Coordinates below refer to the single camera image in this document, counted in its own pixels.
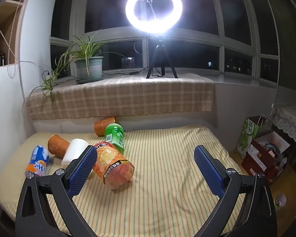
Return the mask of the red cardboard box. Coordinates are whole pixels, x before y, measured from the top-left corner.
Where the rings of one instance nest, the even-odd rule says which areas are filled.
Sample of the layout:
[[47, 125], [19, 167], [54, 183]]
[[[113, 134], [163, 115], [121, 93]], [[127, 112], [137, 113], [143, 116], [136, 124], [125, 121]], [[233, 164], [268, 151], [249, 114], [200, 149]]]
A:
[[273, 183], [288, 163], [290, 144], [276, 132], [253, 139], [242, 161], [242, 168], [250, 176], [263, 173]]

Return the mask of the green plant pot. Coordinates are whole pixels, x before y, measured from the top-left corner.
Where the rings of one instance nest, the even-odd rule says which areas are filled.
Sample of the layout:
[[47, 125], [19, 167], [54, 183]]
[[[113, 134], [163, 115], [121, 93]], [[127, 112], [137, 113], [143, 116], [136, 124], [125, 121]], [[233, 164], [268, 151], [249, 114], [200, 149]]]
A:
[[87, 84], [90, 82], [96, 82], [103, 80], [103, 56], [95, 56], [85, 59], [79, 59], [75, 62], [77, 67], [76, 80], [78, 85]]

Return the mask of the black tripod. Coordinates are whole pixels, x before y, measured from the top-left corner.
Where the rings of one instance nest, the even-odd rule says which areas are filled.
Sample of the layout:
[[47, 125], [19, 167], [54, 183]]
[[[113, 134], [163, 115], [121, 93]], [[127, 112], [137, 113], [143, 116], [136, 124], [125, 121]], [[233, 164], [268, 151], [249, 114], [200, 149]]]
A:
[[152, 76], [154, 69], [158, 72], [158, 77], [166, 75], [166, 67], [169, 66], [175, 79], [178, 79], [175, 67], [171, 61], [170, 53], [165, 47], [164, 39], [162, 36], [157, 36], [157, 44], [154, 50], [152, 60], [149, 64], [146, 78], [149, 79]]

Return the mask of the orange paper cup far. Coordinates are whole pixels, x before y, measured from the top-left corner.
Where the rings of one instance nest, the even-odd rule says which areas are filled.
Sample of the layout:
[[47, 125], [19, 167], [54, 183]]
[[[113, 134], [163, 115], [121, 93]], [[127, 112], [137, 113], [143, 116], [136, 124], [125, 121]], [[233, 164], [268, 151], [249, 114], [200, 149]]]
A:
[[115, 123], [115, 117], [109, 117], [109, 118], [95, 122], [93, 124], [95, 134], [98, 136], [104, 136], [106, 127], [113, 123]]

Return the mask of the orange paper cup near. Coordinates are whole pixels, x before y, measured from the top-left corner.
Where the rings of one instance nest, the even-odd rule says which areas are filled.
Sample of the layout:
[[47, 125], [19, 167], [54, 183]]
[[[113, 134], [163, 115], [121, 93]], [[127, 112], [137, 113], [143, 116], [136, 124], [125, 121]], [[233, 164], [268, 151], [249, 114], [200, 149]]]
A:
[[69, 142], [59, 135], [52, 135], [47, 142], [49, 152], [57, 157], [63, 158], [69, 147]]

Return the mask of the green tea cut bottle cup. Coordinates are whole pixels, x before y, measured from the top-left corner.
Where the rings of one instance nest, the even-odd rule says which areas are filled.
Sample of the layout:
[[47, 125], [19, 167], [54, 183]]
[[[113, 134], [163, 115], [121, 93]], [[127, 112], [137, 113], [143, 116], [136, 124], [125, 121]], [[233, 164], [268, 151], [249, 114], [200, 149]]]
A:
[[104, 132], [105, 141], [112, 144], [123, 155], [124, 154], [124, 129], [120, 124], [109, 124]]

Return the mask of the orange label cut bottle cup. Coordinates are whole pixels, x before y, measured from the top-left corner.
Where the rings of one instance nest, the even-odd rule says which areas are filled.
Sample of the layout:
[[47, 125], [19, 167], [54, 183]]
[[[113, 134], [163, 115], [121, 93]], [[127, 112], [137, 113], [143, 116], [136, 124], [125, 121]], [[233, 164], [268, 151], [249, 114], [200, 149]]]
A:
[[135, 167], [117, 148], [108, 142], [99, 142], [95, 148], [97, 160], [93, 170], [106, 187], [119, 189], [131, 181]]

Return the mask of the orange paper cup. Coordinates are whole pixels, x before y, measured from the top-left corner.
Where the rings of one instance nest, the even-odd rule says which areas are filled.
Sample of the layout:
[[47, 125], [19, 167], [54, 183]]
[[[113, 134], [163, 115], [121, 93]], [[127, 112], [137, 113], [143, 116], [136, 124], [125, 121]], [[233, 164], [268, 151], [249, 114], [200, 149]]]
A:
[[52, 135], [47, 142], [49, 152], [57, 157], [63, 158], [69, 147], [69, 142], [59, 135]]
[[95, 122], [93, 124], [95, 134], [98, 136], [104, 136], [106, 127], [113, 123], [115, 123], [115, 117], [109, 117], [109, 118]]

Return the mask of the spider plant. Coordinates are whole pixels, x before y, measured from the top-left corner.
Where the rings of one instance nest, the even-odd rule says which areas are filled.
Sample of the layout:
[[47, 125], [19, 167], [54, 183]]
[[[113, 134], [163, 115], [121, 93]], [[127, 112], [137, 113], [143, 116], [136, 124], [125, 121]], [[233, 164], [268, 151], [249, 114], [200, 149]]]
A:
[[40, 90], [45, 97], [54, 99], [54, 87], [57, 85], [57, 80], [62, 71], [66, 70], [75, 64], [79, 59], [89, 60], [91, 57], [103, 56], [109, 54], [109, 51], [103, 51], [105, 41], [95, 41], [94, 36], [87, 38], [75, 36], [70, 42], [70, 46], [55, 60], [56, 68], [52, 71], [44, 71], [41, 75], [43, 83], [35, 87], [32, 91]]

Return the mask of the small bottle on floor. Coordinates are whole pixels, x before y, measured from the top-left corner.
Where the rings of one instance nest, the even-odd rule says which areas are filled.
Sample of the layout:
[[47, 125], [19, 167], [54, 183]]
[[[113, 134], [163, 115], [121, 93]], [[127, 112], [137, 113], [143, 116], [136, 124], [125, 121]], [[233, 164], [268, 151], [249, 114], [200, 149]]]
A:
[[285, 196], [285, 194], [283, 193], [278, 194], [274, 199], [275, 210], [276, 211], [280, 210], [282, 207], [286, 205], [286, 202], [287, 202], [287, 197]]

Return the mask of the green white paper bag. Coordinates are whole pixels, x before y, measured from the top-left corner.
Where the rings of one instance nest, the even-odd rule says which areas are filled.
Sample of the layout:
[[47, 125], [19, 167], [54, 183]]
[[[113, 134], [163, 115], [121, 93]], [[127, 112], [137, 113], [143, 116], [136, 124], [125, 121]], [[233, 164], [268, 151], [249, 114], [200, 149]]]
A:
[[243, 125], [236, 152], [243, 159], [251, 141], [271, 131], [272, 122], [265, 116], [247, 117]]

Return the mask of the striped yellow bed sheet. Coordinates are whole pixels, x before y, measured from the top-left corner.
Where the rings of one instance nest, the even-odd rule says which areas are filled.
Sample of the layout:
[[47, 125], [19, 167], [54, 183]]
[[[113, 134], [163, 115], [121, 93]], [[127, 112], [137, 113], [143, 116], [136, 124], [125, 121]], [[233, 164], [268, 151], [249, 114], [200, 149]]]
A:
[[[0, 205], [15, 221], [25, 169], [35, 146], [47, 148], [53, 135], [67, 141], [103, 142], [94, 133], [37, 133], [28, 138], [0, 172]], [[194, 160], [203, 145], [225, 168], [240, 167], [205, 126], [125, 133], [125, 153], [135, 167], [131, 182], [111, 190], [94, 174], [73, 198], [97, 236], [194, 236], [218, 203]]]

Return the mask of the white plastic cup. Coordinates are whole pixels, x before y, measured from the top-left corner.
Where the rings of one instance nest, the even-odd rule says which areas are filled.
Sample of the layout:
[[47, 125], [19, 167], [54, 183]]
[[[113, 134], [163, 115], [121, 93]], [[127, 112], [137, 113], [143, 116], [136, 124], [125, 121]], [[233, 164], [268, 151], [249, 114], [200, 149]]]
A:
[[89, 144], [83, 139], [73, 139], [62, 159], [61, 167], [66, 168], [74, 159], [78, 159]]

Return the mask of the lace white cloth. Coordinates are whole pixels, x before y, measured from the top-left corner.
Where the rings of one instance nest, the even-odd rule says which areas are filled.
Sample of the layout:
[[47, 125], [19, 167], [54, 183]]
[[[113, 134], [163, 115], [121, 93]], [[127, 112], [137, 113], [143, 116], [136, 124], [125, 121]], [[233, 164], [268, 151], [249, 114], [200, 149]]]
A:
[[296, 105], [277, 108], [273, 117], [273, 125], [283, 130], [296, 142]]

